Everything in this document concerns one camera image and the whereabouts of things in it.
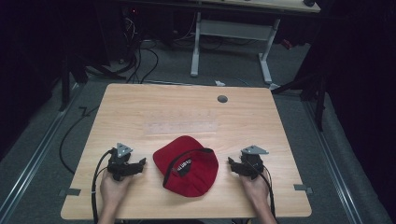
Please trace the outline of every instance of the red cap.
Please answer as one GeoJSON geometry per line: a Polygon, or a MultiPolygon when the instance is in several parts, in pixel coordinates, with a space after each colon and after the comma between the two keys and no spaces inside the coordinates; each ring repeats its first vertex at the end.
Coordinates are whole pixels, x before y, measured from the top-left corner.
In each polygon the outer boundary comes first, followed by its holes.
{"type": "Polygon", "coordinates": [[[154,152],[153,159],[164,175],[163,187],[186,197],[204,195],[219,169],[214,151],[186,135],[154,152]]]}

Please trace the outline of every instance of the metal bracket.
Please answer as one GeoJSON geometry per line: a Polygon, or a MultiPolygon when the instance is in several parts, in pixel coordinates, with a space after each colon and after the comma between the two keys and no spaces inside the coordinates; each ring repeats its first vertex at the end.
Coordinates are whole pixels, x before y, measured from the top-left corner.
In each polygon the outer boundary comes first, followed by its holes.
{"type": "Polygon", "coordinates": [[[242,149],[241,152],[249,155],[269,154],[267,150],[256,146],[246,147],[242,149]]]}
{"type": "Polygon", "coordinates": [[[65,197],[66,195],[79,196],[81,189],[61,189],[58,196],[65,197]]]}
{"type": "Polygon", "coordinates": [[[306,194],[312,194],[314,191],[311,188],[308,188],[306,185],[294,185],[294,190],[303,190],[306,194]]]}
{"type": "Polygon", "coordinates": [[[122,143],[117,143],[117,156],[119,158],[125,156],[126,154],[128,154],[132,151],[133,151],[133,149],[131,149],[130,147],[127,147],[122,143]]]}

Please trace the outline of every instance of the person's arm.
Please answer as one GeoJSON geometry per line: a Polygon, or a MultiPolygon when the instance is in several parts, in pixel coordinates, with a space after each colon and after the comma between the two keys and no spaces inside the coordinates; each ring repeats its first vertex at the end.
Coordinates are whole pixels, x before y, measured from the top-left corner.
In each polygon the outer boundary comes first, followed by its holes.
{"type": "Polygon", "coordinates": [[[104,170],[100,192],[103,200],[102,212],[98,224],[113,224],[120,204],[131,183],[132,175],[125,176],[122,181],[113,179],[112,174],[104,170]]]}
{"type": "Polygon", "coordinates": [[[249,176],[240,175],[239,177],[260,223],[276,224],[276,220],[267,202],[269,189],[265,181],[260,176],[254,180],[251,180],[249,176]]]}

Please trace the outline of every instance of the small hole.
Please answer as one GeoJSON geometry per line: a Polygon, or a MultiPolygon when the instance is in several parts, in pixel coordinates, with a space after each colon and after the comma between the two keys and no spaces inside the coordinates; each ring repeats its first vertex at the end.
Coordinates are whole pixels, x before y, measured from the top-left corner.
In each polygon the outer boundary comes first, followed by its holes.
{"type": "Polygon", "coordinates": [[[225,95],[220,95],[220,96],[218,96],[218,101],[219,101],[220,103],[227,103],[228,98],[227,98],[227,96],[225,96],[225,95]]]}

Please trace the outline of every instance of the wooden table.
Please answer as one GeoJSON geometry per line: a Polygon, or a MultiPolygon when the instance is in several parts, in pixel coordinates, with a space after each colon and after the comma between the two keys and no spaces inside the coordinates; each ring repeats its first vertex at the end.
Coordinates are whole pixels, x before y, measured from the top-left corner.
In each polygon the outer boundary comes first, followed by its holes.
{"type": "MultiPolygon", "coordinates": [[[[134,149],[130,162],[147,158],[117,217],[225,218],[255,217],[237,174],[227,158],[240,161],[240,150],[255,145],[269,151],[262,160],[271,172],[278,217],[307,217],[311,208],[290,151],[271,92],[263,88],[110,84],[92,126],[71,189],[65,219],[92,219],[91,184],[102,155],[121,142],[134,149]],[[220,103],[218,97],[227,97],[220,103]],[[181,135],[215,150],[217,179],[207,194],[186,198],[163,188],[163,175],[152,154],[181,135]]],[[[97,193],[98,210],[102,199],[97,193]]]]}

